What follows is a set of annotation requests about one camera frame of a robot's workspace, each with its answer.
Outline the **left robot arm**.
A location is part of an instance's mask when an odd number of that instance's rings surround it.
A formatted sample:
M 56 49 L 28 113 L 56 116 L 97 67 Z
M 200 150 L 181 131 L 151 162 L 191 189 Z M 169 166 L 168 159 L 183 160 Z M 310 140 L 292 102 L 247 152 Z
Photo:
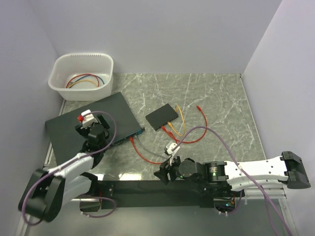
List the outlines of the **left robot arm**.
M 85 139 L 82 149 L 70 160 L 48 170 L 33 172 L 18 204 L 24 222 L 30 226 L 53 221 L 62 206 L 82 194 L 92 198 L 98 194 L 97 177 L 89 173 L 102 160 L 112 145 L 109 124 L 102 111 L 84 111 L 76 131 Z

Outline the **small black switch box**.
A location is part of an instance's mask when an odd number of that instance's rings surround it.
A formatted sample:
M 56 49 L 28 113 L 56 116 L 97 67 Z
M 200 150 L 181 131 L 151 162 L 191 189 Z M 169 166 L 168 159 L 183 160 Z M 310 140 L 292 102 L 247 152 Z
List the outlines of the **small black switch box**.
M 162 126 L 178 118 L 178 116 L 178 113 L 167 103 L 146 115 L 145 118 L 150 126 L 157 131 Z

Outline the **large black network switch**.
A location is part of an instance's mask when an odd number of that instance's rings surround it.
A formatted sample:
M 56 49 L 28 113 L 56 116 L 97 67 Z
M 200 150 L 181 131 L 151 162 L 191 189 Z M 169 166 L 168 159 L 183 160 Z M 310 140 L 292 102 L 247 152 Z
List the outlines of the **large black network switch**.
M 110 126 L 107 141 L 110 141 L 114 134 L 113 122 L 117 124 L 117 134 L 112 147 L 145 130 L 136 120 L 121 92 L 77 108 L 45 122 L 58 165 L 73 158 L 82 148 L 84 138 L 75 130 L 75 126 L 79 124 L 77 117 L 86 110 L 107 112 L 114 118 L 103 116 Z

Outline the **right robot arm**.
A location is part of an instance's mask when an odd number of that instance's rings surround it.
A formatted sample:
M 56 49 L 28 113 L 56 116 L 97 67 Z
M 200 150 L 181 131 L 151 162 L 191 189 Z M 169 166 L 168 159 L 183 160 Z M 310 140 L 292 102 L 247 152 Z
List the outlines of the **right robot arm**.
M 223 197 L 251 187 L 285 185 L 289 189 L 307 189 L 311 184 L 301 157 L 291 151 L 267 160 L 235 163 L 213 161 L 199 163 L 191 158 L 170 158 L 161 163 L 154 176 L 164 184 L 176 179 L 188 181 L 203 195 Z

